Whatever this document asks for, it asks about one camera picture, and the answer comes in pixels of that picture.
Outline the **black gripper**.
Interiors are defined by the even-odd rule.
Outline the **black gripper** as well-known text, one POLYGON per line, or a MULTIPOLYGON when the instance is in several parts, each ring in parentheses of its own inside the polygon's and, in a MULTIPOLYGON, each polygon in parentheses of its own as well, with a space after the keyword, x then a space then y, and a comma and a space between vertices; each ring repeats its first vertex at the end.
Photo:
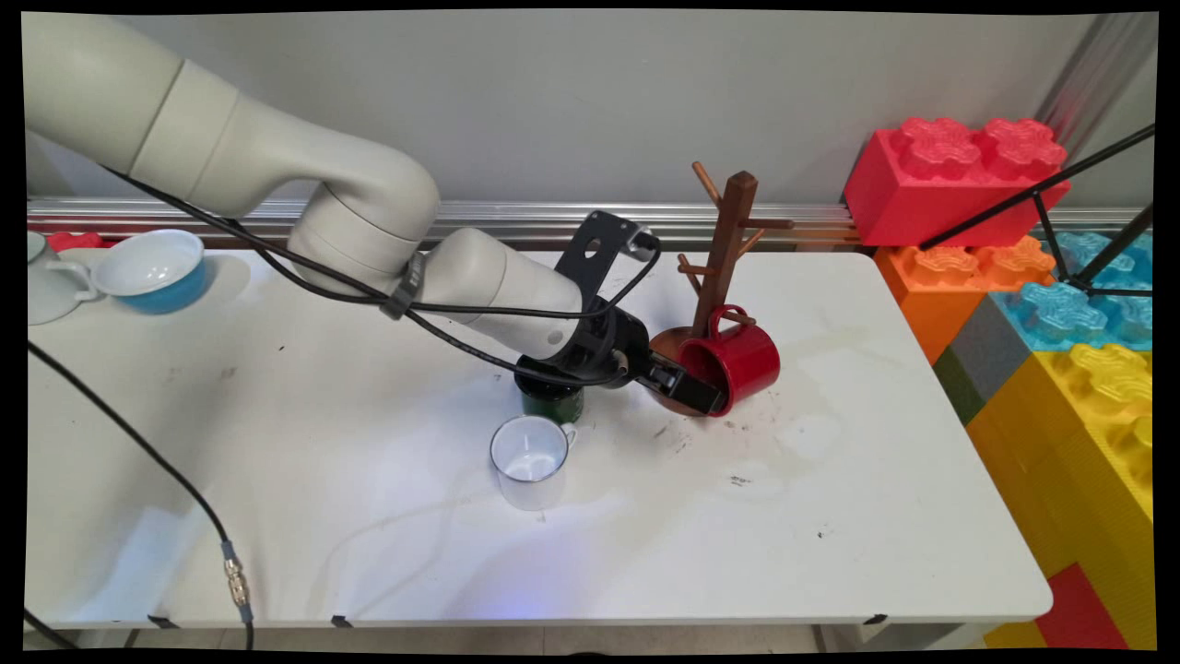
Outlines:
POLYGON ((551 359, 560 386, 620 388, 637 381, 667 405, 709 416, 726 405, 726 392, 691 375, 666 356, 653 356, 645 326, 618 305, 582 318, 569 343, 551 359))

